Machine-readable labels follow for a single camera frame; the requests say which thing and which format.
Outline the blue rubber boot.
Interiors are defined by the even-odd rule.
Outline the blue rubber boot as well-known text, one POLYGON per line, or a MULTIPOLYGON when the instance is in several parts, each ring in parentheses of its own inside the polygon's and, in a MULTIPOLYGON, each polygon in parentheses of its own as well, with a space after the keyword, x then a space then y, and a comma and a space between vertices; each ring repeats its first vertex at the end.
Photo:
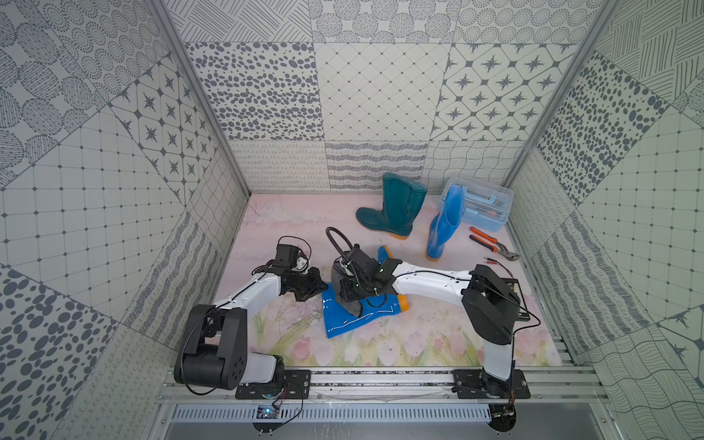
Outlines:
POLYGON ((464 193, 459 185, 452 185, 445 195, 445 203, 433 219, 429 229, 426 256, 429 260, 440 260, 445 244, 459 228, 464 214, 464 193))
MULTIPOLYGON (((392 257, 390 249, 386 246, 378 248, 375 260, 382 262, 387 257, 392 257)), ((410 309, 407 298, 397 295, 384 295, 368 297, 358 302, 337 302, 332 284, 322 294, 324 310, 324 326, 326 335, 332 339, 348 333, 354 329, 381 318, 383 316, 399 315, 410 309)))

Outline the green rubber boot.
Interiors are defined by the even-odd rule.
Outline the green rubber boot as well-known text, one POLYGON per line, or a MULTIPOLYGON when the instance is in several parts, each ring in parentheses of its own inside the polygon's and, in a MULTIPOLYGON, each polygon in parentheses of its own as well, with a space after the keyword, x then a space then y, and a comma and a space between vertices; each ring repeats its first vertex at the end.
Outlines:
POLYGON ((391 234, 407 239, 413 231, 414 220, 419 215, 428 188, 419 181, 385 172, 382 176, 382 207, 357 209, 356 218, 369 230, 391 234))

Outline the grey microfibre cloth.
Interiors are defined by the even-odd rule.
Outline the grey microfibre cloth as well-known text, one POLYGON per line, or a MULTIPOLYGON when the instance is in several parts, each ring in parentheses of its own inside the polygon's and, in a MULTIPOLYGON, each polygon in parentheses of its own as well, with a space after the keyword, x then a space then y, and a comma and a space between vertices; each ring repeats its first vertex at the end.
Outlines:
POLYGON ((363 298, 364 291, 359 286, 358 277, 340 261, 332 266, 331 284, 335 299, 341 304, 358 302, 363 298))

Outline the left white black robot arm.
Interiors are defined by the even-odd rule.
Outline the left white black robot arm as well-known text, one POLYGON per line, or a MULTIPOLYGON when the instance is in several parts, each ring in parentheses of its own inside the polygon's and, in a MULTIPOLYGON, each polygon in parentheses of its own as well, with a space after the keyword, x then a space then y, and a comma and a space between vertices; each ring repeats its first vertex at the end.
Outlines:
POLYGON ((276 256, 252 271, 252 278, 215 304, 190 311, 173 370, 174 381, 198 395, 214 390, 254 389, 253 398, 280 395, 284 389, 281 357, 249 351, 249 319, 268 303, 293 293, 297 302, 325 292, 328 285, 310 256, 291 244, 279 244, 276 256))

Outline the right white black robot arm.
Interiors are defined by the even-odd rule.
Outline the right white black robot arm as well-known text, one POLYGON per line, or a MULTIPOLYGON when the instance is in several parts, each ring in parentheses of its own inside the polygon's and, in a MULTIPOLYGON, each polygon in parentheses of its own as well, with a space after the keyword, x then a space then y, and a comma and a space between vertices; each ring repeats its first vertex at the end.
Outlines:
POLYGON ((513 332, 520 298, 486 265, 472 271, 440 271, 397 258, 379 262, 353 247, 333 263, 332 288, 337 302, 357 318, 384 308, 398 295, 461 306, 484 340, 484 373, 502 382, 513 374, 513 332))

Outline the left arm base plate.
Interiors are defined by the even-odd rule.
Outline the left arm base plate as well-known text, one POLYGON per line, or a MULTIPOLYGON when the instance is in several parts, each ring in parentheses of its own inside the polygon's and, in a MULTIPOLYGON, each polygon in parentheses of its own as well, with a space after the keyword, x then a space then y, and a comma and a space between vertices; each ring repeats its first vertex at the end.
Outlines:
POLYGON ((236 399, 241 401, 274 400, 286 394, 287 399, 307 400, 312 380, 311 370, 283 370, 267 383, 240 384, 236 399))

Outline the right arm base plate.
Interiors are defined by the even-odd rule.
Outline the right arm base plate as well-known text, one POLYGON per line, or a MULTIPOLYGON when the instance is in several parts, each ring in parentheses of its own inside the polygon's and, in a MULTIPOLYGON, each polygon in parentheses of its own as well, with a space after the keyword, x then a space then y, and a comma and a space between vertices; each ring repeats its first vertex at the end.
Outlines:
POLYGON ((460 400, 519 399, 531 397, 527 379, 522 370, 513 370, 511 378, 502 381, 485 370, 453 370, 454 392, 460 400))

